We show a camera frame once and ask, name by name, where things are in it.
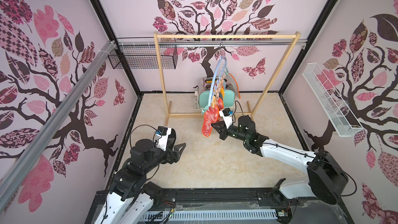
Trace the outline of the red patterned insole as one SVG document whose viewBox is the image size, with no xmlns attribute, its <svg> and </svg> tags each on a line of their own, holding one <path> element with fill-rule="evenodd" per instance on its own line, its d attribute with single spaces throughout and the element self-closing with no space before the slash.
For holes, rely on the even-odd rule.
<svg viewBox="0 0 398 224">
<path fill-rule="evenodd" d="M 205 137 L 209 137 L 212 132 L 212 124 L 216 123 L 219 119 L 219 109 L 217 106 L 209 107 L 204 113 L 204 121 L 202 126 L 202 134 Z"/>
<path fill-rule="evenodd" d="M 224 103 L 223 103 L 222 98 L 220 98 L 220 97 L 218 98 L 218 100 L 216 101 L 216 106 L 218 108 L 218 111 L 221 111 L 224 109 Z"/>
</svg>

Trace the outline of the light blue clip hanger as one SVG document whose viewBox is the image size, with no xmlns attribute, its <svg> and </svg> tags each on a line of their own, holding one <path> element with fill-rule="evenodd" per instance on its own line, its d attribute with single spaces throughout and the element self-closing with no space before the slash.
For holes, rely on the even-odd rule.
<svg viewBox="0 0 398 224">
<path fill-rule="evenodd" d="M 206 105 L 200 106 L 201 113 L 204 114 L 208 108 L 214 107 L 219 98 L 219 88 L 225 88 L 225 77 L 229 74 L 226 56 L 221 56 L 216 65 L 215 73 L 211 78 L 210 88 L 208 90 L 208 99 Z"/>
</svg>

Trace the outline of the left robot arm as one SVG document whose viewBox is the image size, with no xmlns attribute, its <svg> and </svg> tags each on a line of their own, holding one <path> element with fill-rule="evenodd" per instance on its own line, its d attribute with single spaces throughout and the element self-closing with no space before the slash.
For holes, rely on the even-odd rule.
<svg viewBox="0 0 398 224">
<path fill-rule="evenodd" d="M 148 181 L 147 174 L 161 164 L 180 160 L 186 143 L 175 145 L 166 139 L 166 150 L 142 139 L 130 150 L 130 158 L 114 175 L 102 207 L 88 221 L 90 224 L 137 224 L 155 205 L 161 203 L 163 189 Z"/>
</svg>

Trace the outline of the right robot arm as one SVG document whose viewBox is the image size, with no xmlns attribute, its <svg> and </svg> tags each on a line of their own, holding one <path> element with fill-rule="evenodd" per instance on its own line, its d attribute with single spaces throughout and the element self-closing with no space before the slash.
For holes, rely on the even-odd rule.
<svg viewBox="0 0 398 224">
<path fill-rule="evenodd" d="M 228 116 L 212 123 L 211 127 L 219 133 L 220 139 L 240 140 L 250 153 L 278 160 L 305 174 L 293 180 L 281 178 L 274 185 L 270 196 L 276 205 L 299 198 L 317 198 L 336 205 L 345 196 L 343 191 L 350 181 L 354 183 L 354 191 L 358 190 L 354 178 L 341 168 L 328 151 L 305 151 L 278 143 L 257 132 L 256 124 L 249 116 L 239 117 L 237 125 L 233 124 L 232 116 Z"/>
</svg>

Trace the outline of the orange edged insole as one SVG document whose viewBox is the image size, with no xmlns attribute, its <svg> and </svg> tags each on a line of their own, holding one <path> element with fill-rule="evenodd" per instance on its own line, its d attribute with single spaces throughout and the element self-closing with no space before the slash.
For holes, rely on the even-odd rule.
<svg viewBox="0 0 398 224">
<path fill-rule="evenodd" d="M 228 75 L 228 80 L 229 80 L 229 84 L 232 87 L 232 90 L 235 92 L 236 97 L 238 99 L 240 99 L 240 92 L 239 92 L 238 83 L 237 83 L 236 79 L 234 78 L 234 76 L 231 73 Z"/>
</svg>

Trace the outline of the metal wall rod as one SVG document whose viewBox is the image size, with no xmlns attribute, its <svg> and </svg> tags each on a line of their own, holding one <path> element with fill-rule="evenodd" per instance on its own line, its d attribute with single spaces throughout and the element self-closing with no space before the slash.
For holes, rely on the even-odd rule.
<svg viewBox="0 0 398 224">
<path fill-rule="evenodd" d="M 119 44 L 123 45 L 154 45 L 153 37 L 126 37 L 117 38 Z M 172 38 L 171 41 L 158 41 L 159 45 L 176 45 L 177 47 L 238 47 L 238 46 L 287 46 L 292 40 L 177 40 Z"/>
</svg>

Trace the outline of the grey aluminium rail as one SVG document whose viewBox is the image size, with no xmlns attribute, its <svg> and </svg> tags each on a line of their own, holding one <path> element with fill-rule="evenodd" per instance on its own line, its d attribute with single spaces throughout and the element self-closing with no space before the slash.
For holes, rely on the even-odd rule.
<svg viewBox="0 0 398 224">
<path fill-rule="evenodd" d="M 10 170 L 1 180 L 1 213 L 4 212 L 6 205 L 11 201 L 15 192 L 21 186 L 23 180 L 28 176 L 43 154 L 45 148 L 59 130 L 65 121 L 67 115 L 72 111 L 73 106 L 83 96 L 84 91 L 89 87 L 94 76 L 105 63 L 109 53 L 117 47 L 114 40 L 109 40 L 103 48 L 101 48 L 97 57 L 88 67 L 88 70 L 72 86 L 71 91 L 66 95 L 63 101 L 56 107 L 54 112 L 50 112 L 48 120 L 45 121 L 38 134 L 35 135 L 32 143 L 30 143 L 20 157 L 15 161 Z"/>
</svg>

